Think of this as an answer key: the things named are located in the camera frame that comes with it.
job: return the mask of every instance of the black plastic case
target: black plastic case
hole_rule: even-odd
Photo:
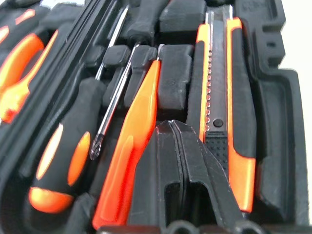
[[[232,3],[232,1],[222,0],[206,2],[209,7],[220,7],[223,4]],[[0,234],[95,233],[91,220],[124,117],[131,104],[127,103],[128,98],[120,102],[102,155],[98,160],[90,163],[85,181],[70,209],[61,215],[38,214],[27,204],[27,194],[49,138],[72,106],[80,82],[85,78],[95,76],[104,52],[107,50],[117,19],[122,9],[129,3],[132,7],[129,11],[130,16],[127,17],[125,28],[117,40],[117,44],[122,45],[125,44],[123,35],[129,25],[127,22],[131,21],[131,17],[135,17],[136,7],[140,4],[139,0],[93,0],[80,10],[80,15],[77,14],[74,21],[64,20],[65,22],[61,24],[62,27],[67,27],[64,30],[66,43],[60,43],[55,52],[50,55],[51,59],[37,74],[43,78],[32,84],[33,87],[30,89],[34,91],[13,123],[0,127]],[[0,27],[3,20],[2,11],[4,9],[0,9]],[[212,153],[207,151],[203,144],[198,143],[198,138],[185,124],[194,36],[198,28],[197,24],[199,24],[197,20],[194,20],[196,27],[192,28],[188,25],[188,37],[183,41],[184,45],[167,46],[167,49],[163,50],[163,54],[160,55],[164,59],[168,58],[168,54],[172,54],[175,58],[183,58],[183,63],[180,64],[169,61],[172,63],[168,65],[168,71],[163,70],[164,74],[173,74],[173,77],[179,75],[180,80],[174,82],[177,82],[177,87],[181,92],[179,96],[172,96],[170,100],[167,96],[172,90],[162,89],[163,92],[158,94],[163,96],[165,103],[164,106],[158,107],[156,129],[159,131],[154,132],[136,171],[137,175],[145,175],[147,170],[150,178],[155,178],[155,181],[157,181],[156,178],[161,178],[161,182],[170,180],[174,183],[169,189],[165,188],[161,182],[151,183],[149,187],[144,187],[145,192],[141,194],[138,191],[143,188],[138,185],[140,181],[138,179],[133,194],[131,213],[128,217],[128,226],[103,227],[97,233],[312,233],[312,228],[308,227],[307,163],[298,76],[295,71],[278,69],[285,55],[280,34],[285,23],[282,2],[281,0],[236,0],[234,13],[241,19],[245,38],[247,38],[245,53],[248,60],[248,72],[252,78],[252,96],[257,122],[256,187],[253,212],[249,215],[242,215],[236,202],[233,201],[229,186],[220,187],[218,184],[218,181],[220,184],[224,181],[218,180],[217,170],[210,172],[213,175],[215,173],[216,181],[205,181],[199,186],[196,183],[192,185],[193,181],[198,179],[197,176],[200,176],[196,174],[196,171],[190,170],[192,168],[190,165],[195,162],[189,162],[190,164],[181,162],[183,166],[176,166],[176,171],[173,167],[164,169],[155,166],[179,157],[182,161],[187,161],[192,159],[192,154],[198,158],[198,161],[206,162],[208,171],[213,170],[208,166],[208,162],[219,165]],[[49,23],[50,19],[43,20],[41,24],[49,24],[53,28],[58,28],[62,21]],[[167,31],[162,34],[160,29],[156,44],[168,41],[170,44],[181,44],[175,43],[175,38],[172,38]],[[116,78],[122,72],[122,66],[129,56],[127,48],[121,49],[124,51],[123,58],[118,62],[112,61],[107,77],[104,78],[108,89],[103,96],[99,122],[105,114]],[[134,97],[142,82],[142,77],[145,75],[143,68],[149,67],[156,57],[156,50],[153,47],[144,46],[141,50],[146,57],[142,60],[138,59],[132,67],[136,72],[133,75],[134,79],[130,80],[128,85],[129,90],[125,92],[125,95],[130,98]],[[170,70],[170,66],[176,66],[175,73]],[[185,102],[182,101],[178,105],[174,98],[184,99]],[[162,140],[162,137],[172,137],[174,141],[173,135],[176,136],[175,141],[178,142],[177,148],[178,145],[187,147],[189,152],[178,157],[169,140]],[[164,145],[159,150],[157,146],[161,141]],[[149,161],[146,155],[157,156],[158,150],[162,152],[162,156],[168,154],[171,157],[159,157],[156,161]],[[185,178],[184,180],[179,178],[180,170],[186,170],[185,168],[189,170],[188,181]],[[221,173],[224,172],[221,167],[218,170]],[[146,183],[144,182],[146,178],[142,176],[140,178],[143,181],[142,184]],[[206,218],[179,214],[182,208],[179,207],[176,199],[184,197],[180,195],[183,186],[187,188],[186,193],[191,194],[191,200],[185,202],[188,212],[198,212],[196,209],[189,208],[190,203],[198,202],[199,206],[207,207],[209,210],[201,211]],[[164,192],[165,201],[160,197],[158,199],[152,197],[156,189],[163,189],[161,191]],[[224,196],[215,197],[214,192],[217,190],[221,190]],[[143,200],[145,204],[151,205],[149,209],[140,207],[140,202]]]

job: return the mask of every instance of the tool kit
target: tool kit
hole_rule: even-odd
[[[281,0],[0,5],[0,234],[309,227]]]

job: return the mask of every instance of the screwdriver tip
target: screwdriver tip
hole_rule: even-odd
[[[101,153],[102,143],[104,141],[104,135],[103,134],[97,134],[96,138],[94,139],[92,143],[92,147],[90,150],[90,159],[94,160],[96,159],[99,154]]]

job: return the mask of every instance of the tool case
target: tool case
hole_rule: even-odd
[[[26,8],[8,4],[0,8],[0,79],[7,73],[16,79],[27,78],[38,67],[28,83],[29,94],[22,108],[10,121],[2,119],[0,125],[0,233],[312,233],[298,75],[278,68],[285,55],[280,34],[286,22],[282,1],[144,1],[92,0],[83,6],[59,3],[53,7],[36,3]],[[110,47],[125,9],[122,30]],[[155,27],[144,28],[151,24],[151,16],[156,17]],[[237,23],[237,19],[242,37],[235,43],[234,34],[233,41],[228,41],[227,28],[228,20]],[[198,40],[204,22],[210,25],[203,34],[210,39],[209,55],[205,54],[206,45]],[[134,45],[134,39],[129,38],[134,23],[146,32],[141,45]],[[19,52],[21,41],[30,34],[42,45],[35,51]],[[237,69],[242,64],[235,57],[240,46],[247,83],[235,81],[243,79]],[[9,56],[22,69],[10,66]],[[96,77],[102,61],[102,84],[91,86],[90,78]],[[205,61],[206,71],[202,69]],[[158,72],[152,69],[159,64]],[[90,136],[93,140],[128,65],[129,79],[100,156],[85,158],[73,185],[69,178],[60,177],[66,185],[58,193],[74,189],[72,203],[51,212],[34,208],[30,190],[34,181],[40,180],[37,168],[41,156],[49,151],[46,147],[59,124],[63,119],[69,124],[79,121],[77,128],[66,132],[62,147],[81,131],[83,134],[80,126],[96,127]],[[233,75],[231,84],[227,83],[229,73]],[[153,92],[140,101],[142,89],[149,86],[147,78],[156,76],[156,87],[150,85]],[[211,82],[202,93],[204,76],[210,76]],[[248,92],[250,98],[246,99],[242,94]],[[66,118],[79,95],[80,111]],[[201,95],[206,99],[203,138],[198,113]],[[5,97],[1,89],[0,97]],[[90,102],[94,99],[100,104]],[[135,103],[142,107],[130,121]],[[82,113],[90,114],[81,117]],[[228,123],[232,115],[234,129]],[[129,122],[133,134],[121,141],[123,133],[130,131],[125,127]],[[149,122],[153,128],[144,147],[135,148],[136,134]],[[242,154],[254,152],[254,158],[245,157],[250,169],[246,174],[244,160],[233,162],[229,158],[231,144]],[[71,161],[61,159],[54,162],[51,157],[51,178],[69,170]],[[233,165],[239,168],[234,174]],[[236,188],[234,177],[238,178]],[[247,177],[253,179],[252,186],[247,186],[252,197],[240,202],[237,188],[244,188],[241,184]],[[54,188],[49,180],[44,186]]]

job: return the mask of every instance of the white background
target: white background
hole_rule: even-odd
[[[305,124],[309,203],[312,201],[312,0],[282,0],[286,24],[282,37],[286,56],[280,68],[297,71]]]

